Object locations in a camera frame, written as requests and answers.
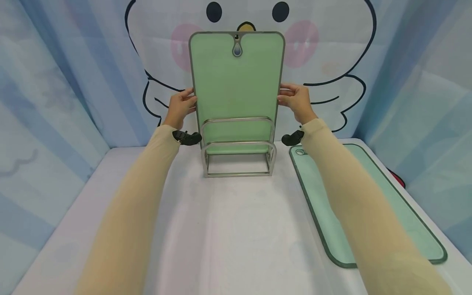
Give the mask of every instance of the pink cheek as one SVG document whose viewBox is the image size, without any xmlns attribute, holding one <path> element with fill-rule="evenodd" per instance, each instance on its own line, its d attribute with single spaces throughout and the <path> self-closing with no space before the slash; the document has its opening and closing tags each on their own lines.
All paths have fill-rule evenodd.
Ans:
<svg viewBox="0 0 472 295">
<path fill-rule="evenodd" d="M 284 64 L 297 68 L 306 64 L 318 45 L 318 29 L 309 20 L 294 23 L 285 32 Z"/>
<path fill-rule="evenodd" d="M 176 64 L 184 71 L 190 72 L 190 53 L 188 51 L 188 39 L 202 29 L 193 24 L 178 25 L 171 35 L 170 51 Z"/>
</svg>

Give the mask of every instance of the finger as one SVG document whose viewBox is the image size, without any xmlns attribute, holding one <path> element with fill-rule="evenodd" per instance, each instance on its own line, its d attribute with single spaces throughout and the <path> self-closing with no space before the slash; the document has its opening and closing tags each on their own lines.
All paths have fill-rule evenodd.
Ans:
<svg viewBox="0 0 472 295">
<path fill-rule="evenodd" d="M 293 84 L 293 83 L 280 83 L 280 88 L 290 89 L 294 92 L 299 90 L 301 87 L 302 87 L 301 85 L 297 85 L 297 84 Z"/>
<path fill-rule="evenodd" d="M 281 94 L 281 95 L 286 95 L 286 96 L 294 96 L 295 95 L 295 92 L 293 92 L 291 90 L 284 90 L 284 89 L 280 89 L 280 91 L 278 93 Z"/>
<path fill-rule="evenodd" d="M 193 87 L 190 87 L 190 88 L 187 88 L 181 92 L 179 92 L 179 96 L 184 98 L 184 97 L 187 97 L 189 96 L 191 93 L 194 92 L 194 88 Z"/>
<path fill-rule="evenodd" d="M 188 109 L 188 112 L 187 112 L 187 115 L 188 115 L 188 114 L 191 114 L 191 113 L 193 113 L 193 112 L 195 112 L 196 110 L 197 110 L 196 107 L 189 108 L 189 109 Z"/>
<path fill-rule="evenodd" d="M 197 97 L 196 96 L 192 96 L 191 98 L 189 98 L 188 100 L 185 101 L 188 108 L 193 107 L 196 102 L 197 102 Z"/>
<path fill-rule="evenodd" d="M 281 102 L 285 102 L 288 104 L 288 102 L 290 101 L 290 99 L 292 99 L 291 96 L 287 96 L 287 95 L 278 95 L 277 96 L 277 100 L 278 101 L 281 101 Z"/>
<path fill-rule="evenodd" d="M 286 103 L 286 102 L 277 101 L 277 103 L 278 103 L 279 106 L 289 107 L 289 106 L 288 106 L 288 103 Z"/>
<path fill-rule="evenodd" d="M 193 96 L 183 97 L 183 98 L 182 98 L 182 101 L 187 101 L 187 100 L 189 100 L 189 99 L 191 99 L 191 98 L 193 98 L 193 97 L 196 97 L 196 96 L 193 95 Z"/>
</svg>

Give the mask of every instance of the metal frame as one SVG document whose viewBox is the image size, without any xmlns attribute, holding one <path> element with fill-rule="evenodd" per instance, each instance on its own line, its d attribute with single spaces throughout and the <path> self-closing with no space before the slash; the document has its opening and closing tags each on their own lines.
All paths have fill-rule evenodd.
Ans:
<svg viewBox="0 0 472 295">
<path fill-rule="evenodd" d="M 238 39 L 234 39 L 234 44 L 236 45 L 237 43 L 240 43 L 243 36 L 246 34 L 278 34 L 282 37 L 283 40 L 283 50 L 282 50 L 282 59 L 280 60 L 280 73 L 279 73 L 279 78 L 278 78 L 278 85 L 280 85 L 280 81 L 282 78 L 282 65 L 284 63 L 284 56 L 285 56 L 285 37 L 283 36 L 282 33 L 276 32 L 276 31 L 254 31 L 254 32 L 247 32 L 247 31 L 217 31 L 217 32 L 196 32 L 193 33 L 188 42 L 188 49 L 190 52 L 190 65 L 192 69 L 192 82 L 194 85 L 194 94 L 198 96 L 198 87 L 195 85 L 195 75 L 194 75 L 194 63 L 193 63 L 193 57 L 192 57 L 192 46 L 191 46 L 191 40 L 192 38 L 197 35 L 197 34 L 229 34 L 233 38 L 235 35 L 239 35 Z M 200 126 L 200 119 L 199 119 L 199 111 L 198 111 L 198 103 L 196 104 L 196 115 L 197 115 L 197 125 L 198 125 L 198 131 L 202 135 L 202 141 L 200 141 L 200 148 L 202 150 L 202 164 L 203 164 L 203 175 L 204 177 L 242 177 L 242 176 L 272 176 L 272 172 L 274 170 L 274 164 L 275 164 L 275 157 L 277 155 L 277 148 L 274 145 L 274 135 L 275 135 L 275 124 L 277 120 L 277 113 L 278 113 L 278 104 L 277 101 L 274 100 L 275 104 L 275 116 L 274 120 L 272 120 L 269 117 L 250 117 L 250 118 L 223 118 L 223 119 L 208 119 L 203 122 L 202 126 Z M 212 123 L 221 123 L 221 122 L 234 122 L 234 121 L 268 121 L 270 123 L 270 137 L 268 141 L 262 140 L 262 141 L 243 141 L 243 142 L 210 142 L 206 143 L 205 141 L 205 131 L 204 128 L 208 124 Z M 218 145 L 261 145 L 265 144 L 268 146 L 268 151 L 265 154 L 265 160 L 267 164 L 267 171 L 261 171 L 261 172 L 234 172 L 234 173 L 209 173 L 208 168 L 210 165 L 210 156 L 206 150 L 212 146 L 218 146 Z"/>
<path fill-rule="evenodd" d="M 225 141 L 225 142 L 209 142 L 205 141 L 205 126 L 213 123 L 222 123 L 222 122 L 238 122 L 238 121 L 267 121 L 270 123 L 270 136 L 269 140 L 260 140 L 260 141 Z M 249 118 L 227 118 L 227 119 L 208 119 L 202 124 L 200 130 L 202 135 L 202 141 L 200 142 L 200 147 L 202 149 L 202 164 L 203 164 L 203 176 L 208 177 L 243 177 L 243 176 L 271 176 L 274 170 L 275 158 L 277 155 L 277 148 L 274 144 L 274 135 L 275 135 L 275 122 L 272 121 L 269 117 L 249 117 Z M 262 145 L 265 144 L 268 146 L 268 151 L 265 154 L 265 160 L 267 164 L 267 171 L 260 172 L 217 172 L 209 173 L 210 165 L 210 156 L 218 155 L 228 155 L 228 154 L 211 154 L 209 155 L 206 151 L 212 146 L 228 146 L 228 145 Z"/>
</svg>

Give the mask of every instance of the cartoon eye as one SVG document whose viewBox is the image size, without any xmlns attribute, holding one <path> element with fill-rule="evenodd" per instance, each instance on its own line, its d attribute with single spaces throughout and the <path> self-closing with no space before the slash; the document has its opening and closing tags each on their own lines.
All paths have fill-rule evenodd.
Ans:
<svg viewBox="0 0 472 295">
<path fill-rule="evenodd" d="M 207 17 L 212 23 L 216 23 L 221 18 L 221 5 L 210 2 L 207 6 Z"/>
<path fill-rule="evenodd" d="M 272 9 L 272 17 L 276 22 L 281 23 L 287 19 L 289 10 L 287 3 L 279 2 Z"/>
</svg>

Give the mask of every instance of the cartoon bird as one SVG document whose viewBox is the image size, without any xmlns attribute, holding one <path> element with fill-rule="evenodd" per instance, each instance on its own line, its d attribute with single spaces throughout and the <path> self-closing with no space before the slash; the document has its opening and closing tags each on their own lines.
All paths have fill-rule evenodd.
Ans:
<svg viewBox="0 0 472 295">
<path fill-rule="evenodd" d="M 345 112 L 365 94 L 366 84 L 351 72 L 376 30 L 370 0 L 131 0 L 125 22 L 148 76 L 143 105 L 160 121 L 170 96 L 192 85 L 188 39 L 194 32 L 279 31 L 286 40 L 282 81 L 308 86 L 313 108 L 333 132 L 346 126 Z M 279 124 L 286 129 L 279 134 L 297 128 L 291 120 Z M 189 121 L 195 122 L 184 128 L 196 131 Z"/>
</svg>

